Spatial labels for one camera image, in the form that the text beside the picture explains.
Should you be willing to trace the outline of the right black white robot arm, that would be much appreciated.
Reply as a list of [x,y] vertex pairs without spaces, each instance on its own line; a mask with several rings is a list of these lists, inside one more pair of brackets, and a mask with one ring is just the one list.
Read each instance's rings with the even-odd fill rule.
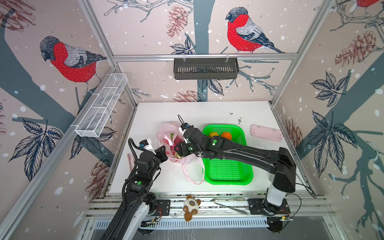
[[203,159],[232,160],[258,167],[274,175],[265,198],[265,206],[280,207],[287,194],[296,191],[297,165],[288,149],[263,150],[241,145],[224,137],[209,138],[199,129],[188,124],[179,128],[184,141],[178,143],[176,152],[181,157],[196,155]]

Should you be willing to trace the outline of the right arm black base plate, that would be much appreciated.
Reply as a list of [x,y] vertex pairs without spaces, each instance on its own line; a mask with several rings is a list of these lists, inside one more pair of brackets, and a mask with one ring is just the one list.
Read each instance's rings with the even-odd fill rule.
[[267,217],[290,215],[291,211],[286,199],[280,206],[269,204],[265,199],[248,199],[249,210],[252,215],[263,215]]

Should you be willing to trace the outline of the yellow mango fruit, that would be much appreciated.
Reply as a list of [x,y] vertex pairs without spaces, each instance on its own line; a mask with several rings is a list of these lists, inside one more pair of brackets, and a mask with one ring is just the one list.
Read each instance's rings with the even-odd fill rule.
[[215,136],[218,136],[219,134],[217,132],[211,132],[209,133],[209,138],[212,138],[212,137],[215,137]]

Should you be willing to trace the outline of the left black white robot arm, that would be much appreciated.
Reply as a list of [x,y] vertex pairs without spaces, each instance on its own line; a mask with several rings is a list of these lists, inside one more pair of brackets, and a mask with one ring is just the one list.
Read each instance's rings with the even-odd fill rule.
[[166,147],[154,151],[144,150],[123,184],[122,203],[102,240],[131,240],[144,218],[154,211],[156,195],[150,192],[155,174],[160,172],[160,164],[168,159]]

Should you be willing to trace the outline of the pink plastic bag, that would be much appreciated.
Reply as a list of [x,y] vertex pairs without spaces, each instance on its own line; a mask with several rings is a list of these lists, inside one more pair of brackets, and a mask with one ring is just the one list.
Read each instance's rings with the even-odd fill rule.
[[[173,163],[178,163],[181,165],[184,176],[188,181],[195,185],[201,185],[205,177],[205,166],[202,158],[196,157],[195,155],[189,155],[187,157],[182,157],[176,152],[177,144],[185,143],[185,140],[179,130],[179,126],[176,123],[166,123],[162,125],[157,133],[157,138],[160,146],[166,147],[166,155],[168,160]],[[187,166],[190,164],[200,165],[202,171],[202,179],[200,181],[193,180],[187,171]]]

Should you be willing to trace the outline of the orange fruit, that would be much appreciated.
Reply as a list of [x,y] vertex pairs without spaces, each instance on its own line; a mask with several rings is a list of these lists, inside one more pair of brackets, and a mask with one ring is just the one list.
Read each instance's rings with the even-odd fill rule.
[[227,139],[227,140],[232,140],[232,134],[229,132],[224,132],[221,134],[221,137]]

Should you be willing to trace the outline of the green plastic basket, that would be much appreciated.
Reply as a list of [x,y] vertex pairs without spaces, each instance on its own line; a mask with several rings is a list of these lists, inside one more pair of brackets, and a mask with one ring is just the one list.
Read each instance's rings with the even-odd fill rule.
[[[241,145],[246,145],[244,131],[236,125],[207,125],[203,129],[203,134],[208,136],[210,133],[230,133],[232,141]],[[205,180],[212,185],[248,185],[254,177],[251,165],[233,160],[203,159],[205,166]]]

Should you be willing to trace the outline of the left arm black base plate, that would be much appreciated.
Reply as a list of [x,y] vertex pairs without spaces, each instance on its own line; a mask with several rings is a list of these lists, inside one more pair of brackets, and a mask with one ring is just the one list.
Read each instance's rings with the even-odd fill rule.
[[170,208],[171,208],[170,200],[157,200],[155,210],[153,213],[150,214],[150,216],[155,216],[155,217],[169,216]]

